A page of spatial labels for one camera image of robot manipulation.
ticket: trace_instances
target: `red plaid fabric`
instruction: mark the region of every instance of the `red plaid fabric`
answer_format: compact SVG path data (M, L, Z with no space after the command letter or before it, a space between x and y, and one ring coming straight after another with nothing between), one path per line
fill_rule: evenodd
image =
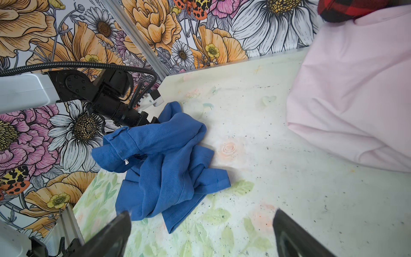
M343 22L388 6L389 0L319 0L318 14L328 22Z

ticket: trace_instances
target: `blue cloth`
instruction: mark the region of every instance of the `blue cloth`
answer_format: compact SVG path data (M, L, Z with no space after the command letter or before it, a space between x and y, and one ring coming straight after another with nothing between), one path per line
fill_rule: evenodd
M178 102L168 103L158 119L104 136L92 156L107 171L127 171L118 213L129 211L131 220L162 213L171 233L206 194L230 187L230 180L226 170L208 168L214 151L197 145L206 134L203 123L182 113Z

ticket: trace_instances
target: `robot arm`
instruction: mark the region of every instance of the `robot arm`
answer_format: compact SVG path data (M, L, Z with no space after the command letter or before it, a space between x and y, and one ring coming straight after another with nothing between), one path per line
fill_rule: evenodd
M89 114L103 115L117 125L149 124L148 114L143 110L163 103L160 93L146 90L137 98L137 108L134 109L120 99L130 88L134 89L131 74L118 69L102 70L94 82L76 69L3 76L0 77L0 113L79 99L89 103ZM158 123L157 118L151 123Z

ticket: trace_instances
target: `black cable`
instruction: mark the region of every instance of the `black cable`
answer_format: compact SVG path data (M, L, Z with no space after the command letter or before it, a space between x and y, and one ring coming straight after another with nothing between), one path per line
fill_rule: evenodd
M130 82L130 84L131 84L131 87L130 87L130 93L129 93L129 96L127 96L127 98L126 98L126 99L121 100L122 102L127 101L127 100L130 98L130 96L131 96L131 94L133 93L133 91L134 91L134 82L133 82L133 81L131 81L131 82Z
M153 76L150 84L146 89L143 90L141 94L134 94L132 100L129 103L129 109L134 108L135 104L138 103L141 98L147 93L156 83L158 75L155 71L146 68L117 65L114 63L89 63L89 62L74 62L74 61L64 61L64 62L51 62L51 63L37 63L26 66L21 66L13 69L7 69L0 71L0 77L18 75L25 72L33 72L42 69L55 69L55 68L89 68L89 69L119 69L127 72L140 72L146 73Z
M143 98L144 94L147 93L147 90L149 87L145 88L141 93L140 90L144 87L144 80L141 80L137 86L136 91L134 92L133 97L130 100L129 103L129 109L134 108L135 105Z
M101 114L97 113L97 115L100 117L100 119L103 121L102 123L102 133L103 135L106 134L106 130L104 129L106 127L106 119L104 118L104 116L102 116Z

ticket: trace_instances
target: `white daisy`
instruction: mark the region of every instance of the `white daisy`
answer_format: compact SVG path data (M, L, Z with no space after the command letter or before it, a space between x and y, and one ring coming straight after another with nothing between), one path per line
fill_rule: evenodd
M20 233L25 234L28 238L34 236L35 238L39 239L40 241L43 240L43 236L40 232L33 231L33 229L25 229L25 230L19 230Z
M185 70L194 69L194 56L188 45L176 41L171 48L174 60Z
M233 36L244 39L249 56L309 46L322 24L317 5L318 0L250 0L232 20Z
M57 114L50 118L51 124L56 126L48 132L53 137L48 150L59 147L60 165L69 172L91 170L96 162L91 156L91 149L103 144L103 120L92 114L87 114L85 104L79 100L66 103L69 115ZM112 120L105 120L105 132L116 130Z
M113 16L107 10L91 7L84 13L84 19L94 33L102 34L112 42L115 41L118 29L114 26Z

